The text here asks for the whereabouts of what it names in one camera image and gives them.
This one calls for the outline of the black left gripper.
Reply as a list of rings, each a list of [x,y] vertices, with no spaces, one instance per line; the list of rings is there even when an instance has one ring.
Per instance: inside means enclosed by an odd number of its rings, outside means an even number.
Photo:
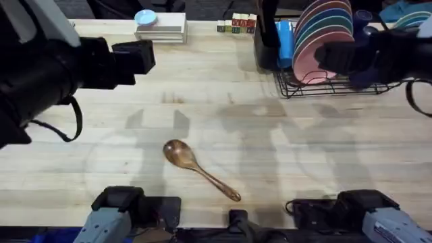
[[[60,40],[31,42],[1,54],[1,146],[30,144],[28,124],[56,133],[64,142],[79,137],[82,110],[75,98],[80,88],[113,90],[134,85],[135,74],[148,74],[156,65],[153,42],[137,40],[110,47],[103,37],[81,37],[78,47]],[[52,106],[70,105],[76,131],[68,136],[37,120]]]

